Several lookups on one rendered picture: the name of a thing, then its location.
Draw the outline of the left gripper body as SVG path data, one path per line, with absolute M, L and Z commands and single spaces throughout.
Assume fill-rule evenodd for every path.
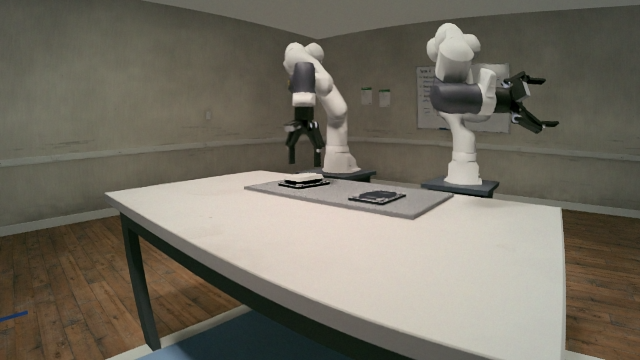
M 520 108 L 511 102 L 510 87 L 496 87 L 496 107 L 493 113 L 516 113 Z M 508 91 L 509 90 L 509 91 Z M 511 106 L 511 107 L 510 107 Z

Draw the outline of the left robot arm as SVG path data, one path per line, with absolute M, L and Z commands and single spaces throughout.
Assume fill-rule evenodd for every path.
M 476 136 L 465 128 L 465 122 L 479 123 L 490 119 L 496 107 L 497 76 L 482 68 L 473 83 L 470 67 L 472 60 L 480 54 L 480 43 L 476 36 L 463 34 L 458 29 L 456 25 L 446 23 L 427 44 L 428 56 L 437 62 L 430 101 L 453 134 L 452 162 L 444 181 L 482 185 L 476 163 Z M 509 91 L 512 102 L 521 102 L 531 96 L 526 82 L 516 78 L 512 83 Z

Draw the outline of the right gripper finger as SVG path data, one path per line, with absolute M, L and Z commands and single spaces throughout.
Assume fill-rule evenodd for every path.
M 304 125 L 301 126 L 305 134 L 309 137 L 312 145 L 314 146 L 314 167 L 321 167 L 321 151 L 322 147 L 325 147 L 325 144 L 319 130 L 319 123 L 312 122 L 310 123 L 310 127 L 312 129 L 310 132 L 308 132 Z
M 288 150 L 289 150 L 289 164 L 295 164 L 295 148 L 294 147 L 298 139 L 302 135 L 302 134 L 298 134 L 299 129 L 295 130 L 295 132 L 294 131 L 289 132 L 286 143 L 285 143 L 285 145 L 288 146 Z

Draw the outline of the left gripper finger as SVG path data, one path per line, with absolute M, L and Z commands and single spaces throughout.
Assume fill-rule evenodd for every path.
M 526 75 L 525 71 L 522 71 L 511 78 L 504 79 L 501 82 L 501 85 L 504 86 L 504 88 L 509 87 L 509 85 L 512 84 L 512 81 L 515 80 L 516 78 L 522 79 L 522 81 L 526 82 L 527 84 L 536 84 L 536 85 L 542 85 L 546 81 L 546 79 L 544 78 L 531 78 L 529 75 Z
M 518 106 L 521 110 L 517 113 L 512 113 L 512 120 L 511 122 L 514 124 L 519 124 L 520 126 L 538 134 L 542 131 L 542 129 L 544 129 L 545 127 L 555 127 L 559 124 L 559 121 L 540 121 L 539 119 L 537 119 L 534 115 L 532 115 L 529 111 L 526 110 L 526 108 L 520 104 L 520 102 L 514 102 L 514 104 L 516 106 Z M 517 115 L 518 114 L 518 115 Z M 520 117 L 520 116 L 522 117 Z M 525 119 L 524 119 L 525 118 Z M 526 120 L 527 119 L 527 120 Z M 528 121 L 529 120 L 529 121 Z M 546 126 L 545 126 L 546 125 Z

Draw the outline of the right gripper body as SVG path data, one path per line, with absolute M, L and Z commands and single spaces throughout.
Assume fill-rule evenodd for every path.
M 310 123 L 314 120 L 314 107 L 294 107 L 294 120 L 302 120 L 308 132 L 311 131 Z M 302 126 L 301 125 L 301 126 Z M 301 128 L 298 131 L 299 134 L 305 134 Z

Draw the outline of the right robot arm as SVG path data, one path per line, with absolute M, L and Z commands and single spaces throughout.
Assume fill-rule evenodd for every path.
M 293 94 L 293 106 L 312 107 L 316 105 L 318 96 L 327 113 L 327 145 L 330 146 L 326 146 L 322 170 L 328 173 L 356 172 L 361 169 L 358 166 L 356 168 L 356 160 L 346 146 L 347 105 L 333 84 L 332 77 L 325 73 L 319 63 L 322 63 L 323 57 L 323 50 L 316 43 L 306 47 L 298 43 L 288 45 L 284 67 L 289 74 L 293 74 L 288 78 L 288 90 Z

